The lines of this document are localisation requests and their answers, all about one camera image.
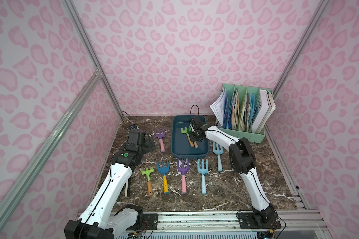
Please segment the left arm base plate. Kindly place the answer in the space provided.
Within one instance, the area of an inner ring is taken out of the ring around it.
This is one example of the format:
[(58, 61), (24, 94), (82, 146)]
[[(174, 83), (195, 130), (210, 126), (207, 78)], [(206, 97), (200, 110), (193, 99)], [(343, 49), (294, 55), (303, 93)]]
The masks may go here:
[(129, 227), (128, 231), (143, 231), (145, 228), (147, 230), (157, 230), (158, 227), (158, 214), (157, 213), (144, 213), (142, 216), (138, 216), (137, 222), (135, 225)]

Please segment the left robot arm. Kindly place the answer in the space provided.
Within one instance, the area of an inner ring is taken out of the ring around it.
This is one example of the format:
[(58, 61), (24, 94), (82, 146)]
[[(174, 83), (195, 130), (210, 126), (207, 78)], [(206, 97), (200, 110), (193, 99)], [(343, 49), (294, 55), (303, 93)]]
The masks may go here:
[(142, 229), (145, 223), (143, 210), (129, 205), (114, 217), (113, 207), (129, 182), (135, 168), (141, 164), (144, 154), (155, 150), (154, 139), (140, 129), (128, 132), (125, 144), (113, 155), (109, 172), (89, 206), (74, 221), (70, 220), (64, 228), (67, 239), (115, 239), (128, 228)]

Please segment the green rake wooden handle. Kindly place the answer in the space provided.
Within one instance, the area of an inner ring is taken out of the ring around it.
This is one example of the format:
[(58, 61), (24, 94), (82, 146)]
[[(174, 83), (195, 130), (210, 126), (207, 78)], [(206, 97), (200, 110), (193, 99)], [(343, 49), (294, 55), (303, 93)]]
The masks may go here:
[[(191, 127), (188, 127), (188, 128), (187, 128), (187, 132), (188, 132), (188, 134), (190, 134), (190, 133), (192, 132)], [(195, 147), (195, 148), (198, 148), (198, 144), (197, 144), (196, 141), (194, 141), (193, 144), (194, 144), (194, 147)]]

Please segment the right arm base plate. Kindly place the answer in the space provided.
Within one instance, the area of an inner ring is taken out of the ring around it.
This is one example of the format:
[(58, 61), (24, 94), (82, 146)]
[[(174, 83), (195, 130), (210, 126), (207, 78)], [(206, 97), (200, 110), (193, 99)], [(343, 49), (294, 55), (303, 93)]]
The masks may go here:
[(236, 213), (236, 218), (238, 219), (241, 229), (267, 229), (273, 231), (282, 229), (280, 219), (277, 215), (263, 219), (259, 213), (244, 213), (239, 211)]

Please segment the light blue rake teal handle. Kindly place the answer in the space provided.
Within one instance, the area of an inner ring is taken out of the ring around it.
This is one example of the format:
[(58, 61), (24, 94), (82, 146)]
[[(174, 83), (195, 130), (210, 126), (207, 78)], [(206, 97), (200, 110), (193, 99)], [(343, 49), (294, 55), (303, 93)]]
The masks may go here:
[(223, 154), (223, 147), (214, 141), (213, 142), (213, 152), (217, 155), (218, 171), (222, 172), (223, 169), (222, 169), (221, 155)]

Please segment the purple rake pink handle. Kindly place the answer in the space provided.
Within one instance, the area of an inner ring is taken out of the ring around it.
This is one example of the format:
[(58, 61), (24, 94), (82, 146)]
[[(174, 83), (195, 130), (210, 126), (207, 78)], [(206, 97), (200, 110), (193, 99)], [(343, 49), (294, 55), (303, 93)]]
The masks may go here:
[(163, 127), (155, 129), (155, 136), (160, 140), (161, 152), (166, 151), (165, 146), (164, 146), (164, 142), (163, 142), (163, 138), (164, 138), (165, 135), (166, 135), (166, 133), (165, 133), (165, 129)]
[(189, 160), (188, 159), (178, 159), (177, 161), (177, 169), (178, 172), (181, 173), (182, 176), (182, 193), (186, 194), (187, 193), (187, 188), (186, 188), (186, 173), (189, 171)]

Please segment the blue rake yellow handle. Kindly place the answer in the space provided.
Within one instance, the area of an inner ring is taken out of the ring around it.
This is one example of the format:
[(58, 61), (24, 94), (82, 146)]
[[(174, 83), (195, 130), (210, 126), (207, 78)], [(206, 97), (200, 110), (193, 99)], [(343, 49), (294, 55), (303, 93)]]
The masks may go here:
[(169, 164), (168, 160), (158, 162), (158, 171), (160, 174), (163, 175), (164, 194), (169, 193), (169, 187), (168, 187), (168, 182), (167, 182), (167, 177), (166, 177), (166, 174), (169, 172), (169, 170), (170, 170), (170, 164)]

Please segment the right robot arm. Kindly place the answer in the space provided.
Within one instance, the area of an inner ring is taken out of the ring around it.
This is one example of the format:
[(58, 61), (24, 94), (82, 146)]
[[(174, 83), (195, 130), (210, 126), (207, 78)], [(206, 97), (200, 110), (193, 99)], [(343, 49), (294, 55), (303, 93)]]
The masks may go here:
[(229, 152), (232, 169), (240, 174), (249, 193), (254, 225), (259, 228), (280, 229), (280, 219), (272, 204), (267, 199), (260, 184), (255, 155), (250, 142), (246, 138), (237, 138), (223, 132), (216, 126), (204, 123), (199, 116), (190, 119), (191, 141), (208, 139), (216, 142)]

